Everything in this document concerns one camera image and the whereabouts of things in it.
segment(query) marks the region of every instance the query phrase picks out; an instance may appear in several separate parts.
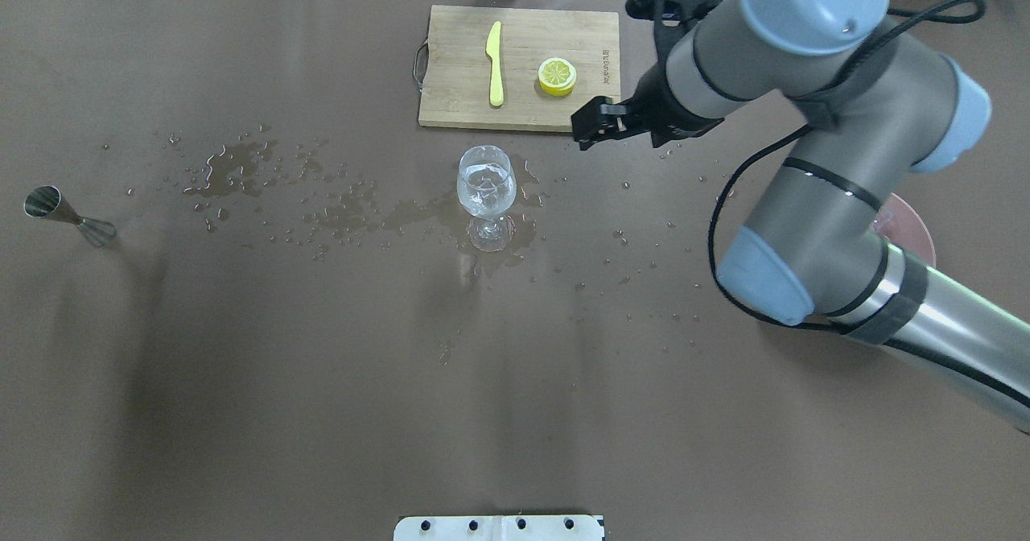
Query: glass base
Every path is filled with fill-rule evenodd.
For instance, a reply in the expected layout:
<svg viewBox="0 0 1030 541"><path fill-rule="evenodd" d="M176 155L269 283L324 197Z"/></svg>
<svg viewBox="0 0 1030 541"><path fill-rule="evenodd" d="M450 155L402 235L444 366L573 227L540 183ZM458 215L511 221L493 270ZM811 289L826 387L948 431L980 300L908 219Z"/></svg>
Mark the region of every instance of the glass base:
<svg viewBox="0 0 1030 541"><path fill-rule="evenodd" d="M473 217L469 222L469 239L475 248L487 253L501 251L508 247L512 240L512 233L515 232L514 223L508 215L501 215L499 218Z"/></svg>

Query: light blue cap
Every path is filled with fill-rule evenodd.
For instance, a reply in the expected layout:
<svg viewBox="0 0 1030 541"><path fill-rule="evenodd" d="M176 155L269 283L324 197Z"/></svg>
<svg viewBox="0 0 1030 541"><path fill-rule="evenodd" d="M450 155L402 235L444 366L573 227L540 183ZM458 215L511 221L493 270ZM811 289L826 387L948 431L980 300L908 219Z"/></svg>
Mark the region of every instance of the light blue cap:
<svg viewBox="0 0 1030 541"><path fill-rule="evenodd" d="M958 87L955 114L952 115L952 123L945 133L945 138L940 139L933 153L919 163L913 164L913 173L933 173L955 163L963 151L971 149L972 145L984 136L987 124L991 120L991 97L987 91L974 79L969 78L952 58L945 57L945 60L952 65Z"/></svg>
<svg viewBox="0 0 1030 541"><path fill-rule="evenodd" d="M890 0L741 0L751 30L785 53L823 57L861 42Z"/></svg>
<svg viewBox="0 0 1030 541"><path fill-rule="evenodd" d="M743 302L787 326L801 324L816 305L780 255L746 227L716 270L719 283Z"/></svg>

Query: metal jigger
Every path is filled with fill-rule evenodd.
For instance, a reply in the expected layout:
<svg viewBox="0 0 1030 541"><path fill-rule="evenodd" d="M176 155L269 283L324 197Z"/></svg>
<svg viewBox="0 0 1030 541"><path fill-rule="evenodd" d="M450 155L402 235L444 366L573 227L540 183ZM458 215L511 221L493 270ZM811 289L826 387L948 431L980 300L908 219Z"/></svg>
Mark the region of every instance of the metal jigger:
<svg viewBox="0 0 1030 541"><path fill-rule="evenodd" d="M29 197L25 198L25 214L30 217L70 223L78 228L78 233L81 233L94 247L103 247L114 239L113 225L101 222L99 218L82 217L71 208L55 185L33 190Z"/></svg>

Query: wine glass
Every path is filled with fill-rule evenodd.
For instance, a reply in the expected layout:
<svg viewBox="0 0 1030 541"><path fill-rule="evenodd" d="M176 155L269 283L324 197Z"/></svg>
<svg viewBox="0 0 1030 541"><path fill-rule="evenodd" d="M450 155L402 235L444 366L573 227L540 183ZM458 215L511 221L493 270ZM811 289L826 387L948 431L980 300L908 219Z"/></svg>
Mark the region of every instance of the wine glass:
<svg viewBox="0 0 1030 541"><path fill-rule="evenodd" d="M501 251L511 241L513 226L505 215L515 202L511 160L495 145L467 149L457 166L457 199L470 214L469 239L480 251Z"/></svg>

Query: lemon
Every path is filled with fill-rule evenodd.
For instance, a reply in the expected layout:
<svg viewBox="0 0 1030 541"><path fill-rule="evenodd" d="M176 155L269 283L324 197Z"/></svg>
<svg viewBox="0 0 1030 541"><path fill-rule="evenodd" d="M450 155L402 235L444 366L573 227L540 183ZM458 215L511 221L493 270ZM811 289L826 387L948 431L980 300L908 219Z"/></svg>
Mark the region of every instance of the lemon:
<svg viewBox="0 0 1030 541"><path fill-rule="evenodd" d="M576 86L576 67L563 58L547 58L537 71L542 91L552 97L563 97Z"/></svg>

